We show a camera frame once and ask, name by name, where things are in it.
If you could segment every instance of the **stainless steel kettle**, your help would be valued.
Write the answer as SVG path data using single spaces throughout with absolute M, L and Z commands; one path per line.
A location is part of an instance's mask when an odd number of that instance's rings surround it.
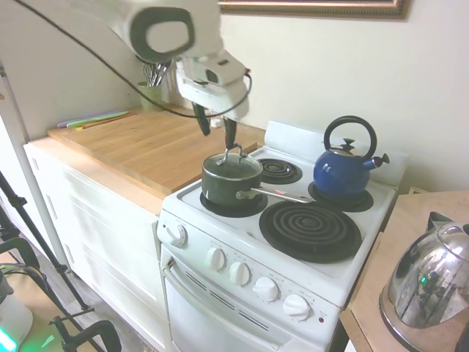
M 469 322 L 469 223 L 431 213 L 380 296 L 389 331 L 409 351 L 455 351 Z

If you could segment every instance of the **green light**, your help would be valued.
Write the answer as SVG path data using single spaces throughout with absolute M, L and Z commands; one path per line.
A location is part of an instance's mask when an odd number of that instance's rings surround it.
M 0 352 L 16 352 L 17 347 L 16 342 L 5 331 L 0 329 Z

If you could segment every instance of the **kettle handle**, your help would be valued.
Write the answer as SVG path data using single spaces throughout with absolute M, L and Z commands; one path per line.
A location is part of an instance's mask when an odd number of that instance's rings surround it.
M 343 125 L 345 123 L 358 123 L 358 124 L 360 124 L 360 125 L 362 125 L 363 127 L 366 128 L 366 130 L 369 133 L 369 137 L 370 137 L 371 142 L 370 142 L 368 152 L 364 156 L 362 156 L 361 159 L 363 159 L 363 160 L 370 159 L 374 155 L 374 152 L 376 152 L 376 147 L 377 147 L 377 144 L 378 144 L 378 140 L 377 140 L 377 137 L 376 137 L 376 132 L 374 132 L 373 127 L 367 121 L 365 121 L 364 119 L 362 119 L 361 117 L 358 117 L 358 116 L 352 116 L 352 115 L 342 116 L 342 117 L 339 117 L 338 119 L 334 120 L 326 128 L 325 133 L 324 133 L 325 149 L 326 150 L 330 149 L 330 135 L 332 134 L 332 131 L 335 130 L 340 125 Z

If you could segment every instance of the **cooking pot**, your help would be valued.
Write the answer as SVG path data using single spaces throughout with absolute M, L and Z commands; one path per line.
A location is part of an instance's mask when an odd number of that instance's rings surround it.
M 313 201 L 312 198 L 261 187 L 262 170 L 262 164 L 243 154 L 242 150 L 239 154 L 212 155 L 202 166 L 202 193 L 213 204 L 237 209 L 252 205 L 258 194 L 293 202 Z
M 468 307 L 469 224 L 431 213 L 429 230 L 381 293 L 381 316 L 409 351 L 452 352 L 469 323 Z
M 366 128 L 370 136 L 370 147 L 365 155 L 352 153 L 353 139 L 344 138 L 345 144 L 331 147 L 330 135 L 340 125 L 358 123 Z M 324 133 L 326 151 L 317 159 L 314 166 L 314 184 L 323 193 L 334 197 L 356 197 L 365 190 L 370 170 L 389 164 L 385 154 L 372 157 L 377 147 L 377 137 L 373 127 L 357 116 L 343 116 L 334 120 Z

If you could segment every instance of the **oven door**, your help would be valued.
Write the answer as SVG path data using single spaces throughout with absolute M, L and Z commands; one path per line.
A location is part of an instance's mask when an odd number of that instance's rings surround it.
M 312 352 L 180 261 L 162 268 L 173 346 L 180 352 Z

